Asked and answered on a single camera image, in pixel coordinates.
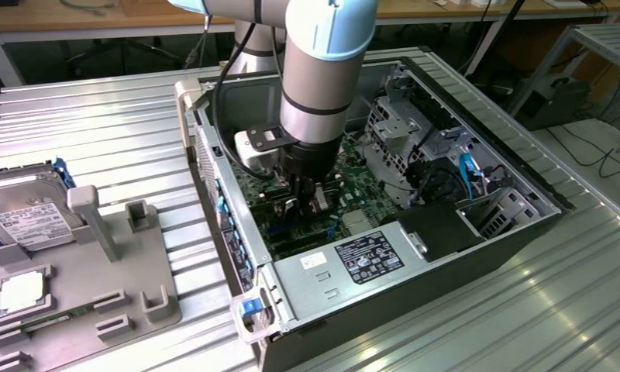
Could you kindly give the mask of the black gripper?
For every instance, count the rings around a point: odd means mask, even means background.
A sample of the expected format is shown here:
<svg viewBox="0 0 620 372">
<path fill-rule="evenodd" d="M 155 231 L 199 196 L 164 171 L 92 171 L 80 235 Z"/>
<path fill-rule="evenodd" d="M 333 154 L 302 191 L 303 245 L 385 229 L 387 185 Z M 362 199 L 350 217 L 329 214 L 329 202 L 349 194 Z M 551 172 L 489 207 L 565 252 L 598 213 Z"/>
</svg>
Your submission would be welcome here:
<svg viewBox="0 0 620 372">
<path fill-rule="evenodd" d="M 286 177 L 290 181 L 325 181 L 338 161 L 343 138 L 319 144 L 294 143 L 286 146 Z"/>
</svg>

